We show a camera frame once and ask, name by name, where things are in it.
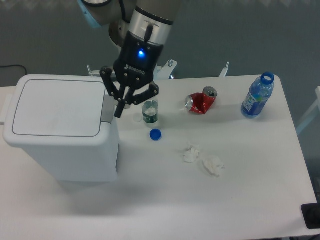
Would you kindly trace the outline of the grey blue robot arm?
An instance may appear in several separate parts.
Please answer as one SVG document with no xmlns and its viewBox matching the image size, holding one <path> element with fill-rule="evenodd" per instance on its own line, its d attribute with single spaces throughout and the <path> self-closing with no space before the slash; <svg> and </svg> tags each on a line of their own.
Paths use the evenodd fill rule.
<svg viewBox="0 0 320 240">
<path fill-rule="evenodd" d="M 99 74 L 115 100 L 116 118 L 131 105 L 139 105 L 159 94 L 154 71 L 164 49 L 180 0 L 80 0 L 88 23 L 99 28 L 117 25 L 121 50 L 112 67 Z"/>
</svg>

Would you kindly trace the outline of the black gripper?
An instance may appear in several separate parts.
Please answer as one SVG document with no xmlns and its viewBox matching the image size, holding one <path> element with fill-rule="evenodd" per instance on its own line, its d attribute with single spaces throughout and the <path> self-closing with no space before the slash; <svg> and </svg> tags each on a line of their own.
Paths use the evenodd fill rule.
<svg viewBox="0 0 320 240">
<path fill-rule="evenodd" d="M 112 81 L 113 70 L 107 66 L 100 69 L 100 76 L 108 94 L 115 100 L 114 116 L 121 118 L 124 109 L 139 105 L 159 94 L 159 86 L 153 82 L 154 70 L 164 49 L 163 45 L 145 42 L 130 31 L 127 32 L 118 59 L 113 68 L 120 88 Z M 136 90 L 148 84 L 148 89 L 134 95 Z"/>
</svg>

